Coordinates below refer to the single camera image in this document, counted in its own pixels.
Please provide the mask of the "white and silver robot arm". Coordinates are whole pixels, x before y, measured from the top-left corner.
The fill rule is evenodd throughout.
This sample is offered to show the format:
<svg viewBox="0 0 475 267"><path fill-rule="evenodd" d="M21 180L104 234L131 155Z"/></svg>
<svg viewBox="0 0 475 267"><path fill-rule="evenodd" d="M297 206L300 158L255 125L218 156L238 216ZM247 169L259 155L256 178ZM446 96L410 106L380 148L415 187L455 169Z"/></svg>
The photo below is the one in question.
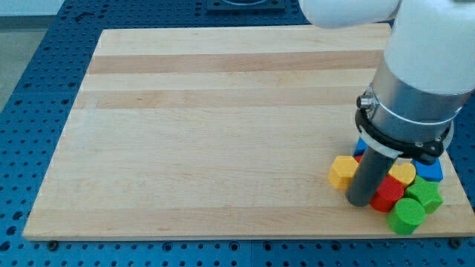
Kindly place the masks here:
<svg viewBox="0 0 475 267"><path fill-rule="evenodd" d="M320 28L393 20L376 74L357 100L361 138L380 154L433 164L474 91L474 2L300 1Z"/></svg>

